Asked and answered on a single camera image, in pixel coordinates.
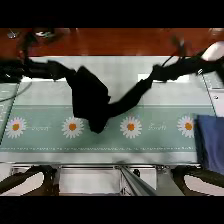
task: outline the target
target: blue towel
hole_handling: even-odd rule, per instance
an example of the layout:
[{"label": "blue towel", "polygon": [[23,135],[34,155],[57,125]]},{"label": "blue towel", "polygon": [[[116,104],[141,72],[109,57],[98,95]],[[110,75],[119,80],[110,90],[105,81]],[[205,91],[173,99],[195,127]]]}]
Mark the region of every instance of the blue towel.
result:
[{"label": "blue towel", "polygon": [[194,130],[198,161],[205,169],[224,175],[224,118],[198,115]]}]

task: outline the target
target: yellow flower center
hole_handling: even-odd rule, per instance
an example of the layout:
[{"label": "yellow flower center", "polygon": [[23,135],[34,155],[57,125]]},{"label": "yellow flower center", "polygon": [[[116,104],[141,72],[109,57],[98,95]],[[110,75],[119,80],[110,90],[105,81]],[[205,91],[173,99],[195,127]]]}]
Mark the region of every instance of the yellow flower center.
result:
[{"label": "yellow flower center", "polygon": [[185,124],[185,128],[186,128],[187,130],[190,131],[190,130],[193,128],[193,126],[192,126],[191,123],[188,123],[188,122],[187,122],[187,123]]},{"label": "yellow flower center", "polygon": [[19,129],[19,124],[14,124],[12,126],[13,131],[17,131]]},{"label": "yellow flower center", "polygon": [[72,123],[72,124],[69,125],[69,129],[70,129],[71,131],[74,131],[76,128],[77,128],[77,126],[76,126],[76,124],[74,124],[74,123]]},{"label": "yellow flower center", "polygon": [[133,131],[135,129],[135,125],[130,123],[127,125],[127,128],[129,131]]}]

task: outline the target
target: white daisy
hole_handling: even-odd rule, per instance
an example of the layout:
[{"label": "white daisy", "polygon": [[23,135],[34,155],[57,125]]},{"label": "white daisy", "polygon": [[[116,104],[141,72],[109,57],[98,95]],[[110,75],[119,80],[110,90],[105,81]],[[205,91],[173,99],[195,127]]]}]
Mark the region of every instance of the white daisy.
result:
[{"label": "white daisy", "polygon": [[8,138],[17,138],[26,130],[26,121],[23,118],[15,117],[9,121],[6,126],[6,135]]},{"label": "white daisy", "polygon": [[75,138],[76,136],[82,134],[82,131],[84,130],[82,120],[74,117],[69,117],[66,119],[62,127],[62,131],[64,132],[64,135],[66,135],[66,138]]},{"label": "white daisy", "polygon": [[194,138],[194,131],[193,131],[193,120],[188,117],[182,117],[179,121],[178,121],[178,130],[182,132],[182,135],[185,135],[185,137],[189,137],[189,138]]},{"label": "white daisy", "polygon": [[126,138],[135,138],[141,134],[142,125],[138,119],[134,117],[126,117],[121,122],[121,131],[123,131],[123,135],[126,135]]}]

